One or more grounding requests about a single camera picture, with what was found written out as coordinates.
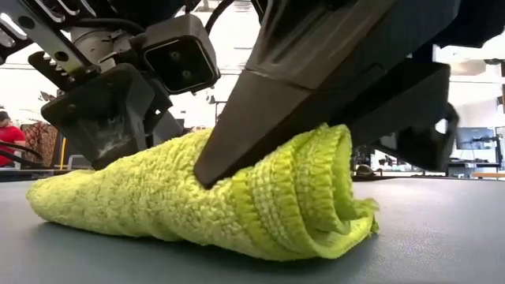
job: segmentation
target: person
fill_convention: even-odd
[[[0,141],[26,147],[24,133],[18,129],[10,120],[6,111],[0,111]],[[14,154],[19,149],[0,145],[0,150]],[[13,161],[3,155],[0,155],[0,167],[13,167]]]

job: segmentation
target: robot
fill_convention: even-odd
[[[347,125],[355,147],[442,170],[458,115],[433,48],[481,47],[505,26],[503,0],[251,1],[260,34],[194,167],[207,188],[324,123]],[[209,33],[232,2],[204,26],[198,0],[0,0],[27,35],[0,23],[14,42],[0,62],[42,47],[28,61],[61,95],[41,113],[99,170],[183,135],[170,96],[219,79]]]

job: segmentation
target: yellow towel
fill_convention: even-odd
[[[353,198],[347,127],[302,133],[205,190],[193,164],[209,134],[190,133],[105,170],[37,181],[27,198],[37,215],[62,225],[266,260],[334,259],[377,230],[375,202]]]

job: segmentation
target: yellow pole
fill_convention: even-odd
[[[60,170],[63,170],[63,163],[65,162],[65,146],[66,138],[63,138],[62,149],[60,150]]]

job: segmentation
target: gray table surface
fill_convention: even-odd
[[[220,248],[104,237],[43,222],[29,182],[0,184],[0,283],[503,283],[505,183],[394,179],[355,185],[380,235],[339,260],[275,263]]]

